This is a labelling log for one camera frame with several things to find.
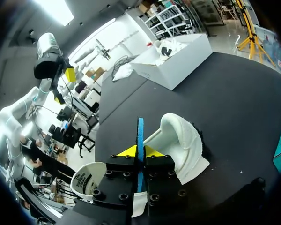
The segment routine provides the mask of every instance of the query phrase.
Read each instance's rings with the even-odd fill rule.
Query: office chair
[[[49,132],[52,134],[52,139],[63,143],[69,146],[70,148],[74,148],[75,145],[78,143],[79,156],[81,158],[83,158],[83,156],[81,155],[81,150],[83,146],[88,150],[88,152],[91,152],[91,149],[95,146],[95,141],[89,138],[88,136],[82,134],[81,128],[75,129],[72,125],[70,125],[65,132],[62,132],[60,127],[55,127],[52,124],[49,128]],[[85,142],[87,140],[93,142],[93,145],[89,148],[85,145]]]

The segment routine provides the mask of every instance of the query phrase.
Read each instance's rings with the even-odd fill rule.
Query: blue foam pad
[[[140,164],[144,162],[144,119],[138,118],[137,123],[137,158]],[[143,168],[139,168],[138,181],[137,181],[137,192],[142,191],[143,183],[144,183],[144,173],[142,171]]]

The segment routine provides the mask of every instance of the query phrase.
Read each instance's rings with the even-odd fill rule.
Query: cardboard box
[[[94,81],[97,81],[99,77],[105,73],[105,70],[99,67],[96,71],[88,70],[85,75],[92,78]]]
[[[142,13],[146,13],[149,9],[150,9],[150,3],[143,1],[140,5],[139,5],[139,9]]]
[[[130,63],[139,75],[170,90],[180,84],[212,53],[206,34],[181,35],[172,38],[187,46],[161,65],[155,64],[159,60],[159,53],[154,46]]]

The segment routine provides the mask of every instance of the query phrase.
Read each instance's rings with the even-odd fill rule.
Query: white shelving unit
[[[180,24],[176,24],[173,21],[173,19],[177,17],[180,17],[182,20]],[[156,36],[162,35],[164,33],[168,33],[170,37],[173,37],[181,34],[179,29],[177,28],[180,26],[185,26],[186,25],[185,21],[187,18],[188,16],[185,13],[182,13],[176,5],[172,5],[164,9],[160,13],[150,17],[144,23],[149,27],[151,31],[157,28],[158,26],[163,26],[162,30],[157,31],[156,33],[152,32]],[[153,26],[150,26],[153,19],[157,19],[159,22],[157,24],[154,24]]]

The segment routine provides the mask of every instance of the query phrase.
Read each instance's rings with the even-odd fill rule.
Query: tabletop
[[[121,83],[114,85],[125,90]],[[192,193],[191,204],[202,209],[218,205],[256,177],[266,180],[267,192],[275,183],[281,75],[269,67],[213,53],[173,91],[145,81],[124,98],[100,123],[96,161],[105,162],[110,154],[135,144],[138,117],[144,118],[146,139],[164,114],[175,113],[203,132],[204,152],[209,153],[210,166],[185,185]]]

